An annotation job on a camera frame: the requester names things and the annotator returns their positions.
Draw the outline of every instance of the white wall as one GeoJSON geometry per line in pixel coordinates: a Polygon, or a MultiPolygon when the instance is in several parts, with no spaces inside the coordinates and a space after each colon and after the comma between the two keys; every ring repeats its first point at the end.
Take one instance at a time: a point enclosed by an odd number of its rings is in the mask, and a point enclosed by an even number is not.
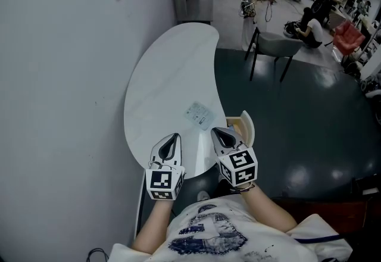
{"type": "Polygon", "coordinates": [[[124,137],[124,96],[174,24],[172,0],[0,0],[6,262],[85,261],[131,241],[143,170],[124,137]]]}
{"type": "Polygon", "coordinates": [[[371,3],[371,7],[369,8],[369,19],[374,21],[381,7],[381,0],[368,0],[371,3]]]}

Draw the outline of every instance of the blue graphic print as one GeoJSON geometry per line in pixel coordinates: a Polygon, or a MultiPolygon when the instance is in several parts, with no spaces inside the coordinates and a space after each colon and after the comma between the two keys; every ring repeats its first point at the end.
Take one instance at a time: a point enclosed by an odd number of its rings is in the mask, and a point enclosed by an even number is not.
{"type": "Polygon", "coordinates": [[[236,230],[227,216],[222,213],[200,214],[215,207],[211,204],[200,207],[199,214],[179,233],[181,235],[192,233],[192,236],[174,239],[168,247],[180,255],[202,252],[224,255],[229,251],[239,250],[247,239],[236,230]]]}

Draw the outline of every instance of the dark green floor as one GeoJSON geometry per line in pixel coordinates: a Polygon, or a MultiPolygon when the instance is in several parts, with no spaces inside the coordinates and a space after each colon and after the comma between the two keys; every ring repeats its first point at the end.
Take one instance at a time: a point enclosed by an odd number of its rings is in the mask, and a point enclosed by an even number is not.
{"type": "MultiPolygon", "coordinates": [[[[286,59],[275,66],[258,57],[250,82],[252,58],[244,55],[216,50],[216,84],[225,114],[246,110],[254,122],[257,183],[268,196],[344,199],[353,177],[381,171],[381,131],[352,77],[294,60],[281,84],[286,59]]],[[[212,192],[217,176],[211,169],[186,180],[174,211],[195,202],[199,190],[212,192]]],[[[142,223],[152,208],[147,196],[142,223]]]]}

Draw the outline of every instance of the curved tabletop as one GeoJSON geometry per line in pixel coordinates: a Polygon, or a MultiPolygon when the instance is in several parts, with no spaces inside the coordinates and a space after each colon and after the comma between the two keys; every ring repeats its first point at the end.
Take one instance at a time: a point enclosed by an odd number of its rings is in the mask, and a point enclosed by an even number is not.
{"type": "Polygon", "coordinates": [[[210,130],[226,127],[214,79],[218,37],[209,25],[181,24],[160,36],[140,59],[127,88],[124,132],[143,168],[148,168],[152,147],[172,133],[181,136],[186,179],[216,163],[210,130]],[[184,117],[195,101],[215,115],[207,130],[184,117]]]}

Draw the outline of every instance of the red chair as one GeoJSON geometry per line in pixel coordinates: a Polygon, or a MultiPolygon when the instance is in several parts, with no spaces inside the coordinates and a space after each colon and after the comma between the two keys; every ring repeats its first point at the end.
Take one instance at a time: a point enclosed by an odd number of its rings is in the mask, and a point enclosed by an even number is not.
{"type": "Polygon", "coordinates": [[[344,62],[344,57],[346,55],[349,56],[352,52],[354,52],[354,50],[361,45],[364,39],[365,36],[348,20],[336,27],[333,44],[343,54],[341,65],[344,62]]]}

